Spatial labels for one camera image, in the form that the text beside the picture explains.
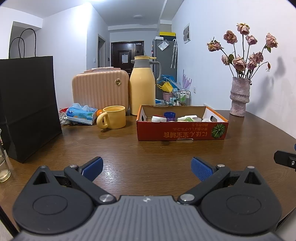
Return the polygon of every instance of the white logo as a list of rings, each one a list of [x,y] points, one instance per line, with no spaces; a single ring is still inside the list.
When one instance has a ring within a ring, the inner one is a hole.
[[[143,199],[143,201],[144,201],[144,202],[150,202],[150,201],[151,201],[151,199],[150,199],[150,198],[148,198],[148,197],[145,197],[145,198]]]

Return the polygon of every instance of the ceiling light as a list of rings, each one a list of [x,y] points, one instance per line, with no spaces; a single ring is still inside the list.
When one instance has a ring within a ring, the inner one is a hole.
[[[135,15],[133,18],[140,19],[140,18],[143,18],[143,16],[142,16],[142,15],[139,15],[139,14],[137,14],[137,15]]]

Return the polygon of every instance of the jug lid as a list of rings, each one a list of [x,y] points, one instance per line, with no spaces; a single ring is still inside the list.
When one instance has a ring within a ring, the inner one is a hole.
[[[138,59],[156,59],[156,57],[150,57],[146,55],[135,56],[135,60],[138,60]]]

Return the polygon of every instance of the pink suitcase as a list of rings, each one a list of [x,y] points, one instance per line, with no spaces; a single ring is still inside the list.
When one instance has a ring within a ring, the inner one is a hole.
[[[122,105],[129,108],[129,76],[118,68],[100,68],[79,74],[72,80],[73,100],[80,105],[103,109]]]

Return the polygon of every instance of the green pumpkin picture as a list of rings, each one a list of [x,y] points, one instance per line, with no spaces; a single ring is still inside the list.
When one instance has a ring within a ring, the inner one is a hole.
[[[226,126],[223,124],[218,124],[212,129],[212,137],[215,139],[220,138],[223,136],[224,132],[226,130]]]

